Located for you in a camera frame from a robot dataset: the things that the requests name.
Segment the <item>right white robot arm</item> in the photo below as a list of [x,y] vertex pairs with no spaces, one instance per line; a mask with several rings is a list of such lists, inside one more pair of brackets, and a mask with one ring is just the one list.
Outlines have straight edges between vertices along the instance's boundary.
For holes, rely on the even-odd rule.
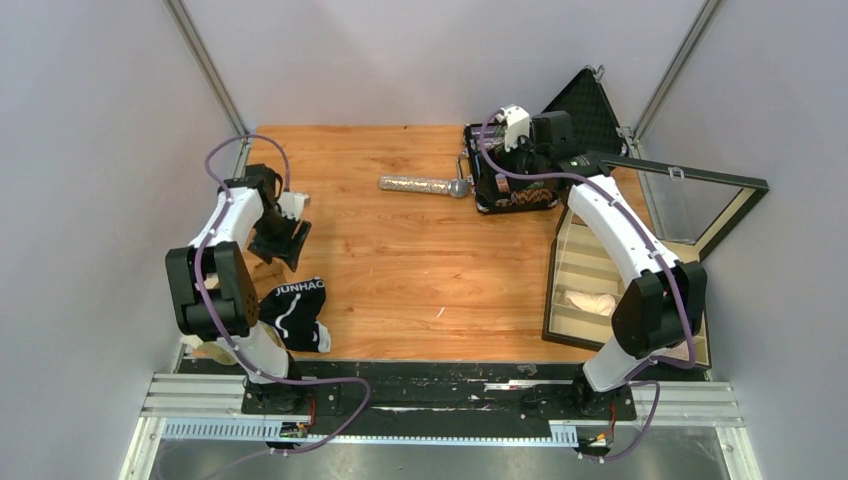
[[562,196],[600,241],[625,291],[611,316],[612,336],[582,367],[585,380],[571,390],[571,403],[596,417],[611,403],[610,391],[658,362],[681,369],[696,364],[707,274],[698,261],[685,262],[638,217],[612,176],[618,155],[580,151],[564,111],[530,115],[507,105],[483,124],[500,125],[502,157],[482,146],[484,162],[513,180],[543,182]]

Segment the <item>cream boxer underwear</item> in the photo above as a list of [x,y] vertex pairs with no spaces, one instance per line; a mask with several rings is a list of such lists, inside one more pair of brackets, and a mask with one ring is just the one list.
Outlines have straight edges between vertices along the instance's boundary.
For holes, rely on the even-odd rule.
[[611,315],[617,306],[616,299],[606,293],[597,294],[566,290],[562,294],[562,301],[564,304],[581,311],[603,316]]

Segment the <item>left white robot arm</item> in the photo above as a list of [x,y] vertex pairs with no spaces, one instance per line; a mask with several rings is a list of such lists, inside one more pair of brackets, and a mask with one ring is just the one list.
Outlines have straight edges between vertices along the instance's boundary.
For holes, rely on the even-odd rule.
[[259,320],[259,300],[243,253],[296,270],[311,224],[309,197],[283,186],[272,168],[257,164],[227,179],[201,232],[168,251],[165,267],[181,334],[209,354],[239,365],[255,385],[270,384],[268,400],[283,413],[298,411],[306,386],[280,336]]

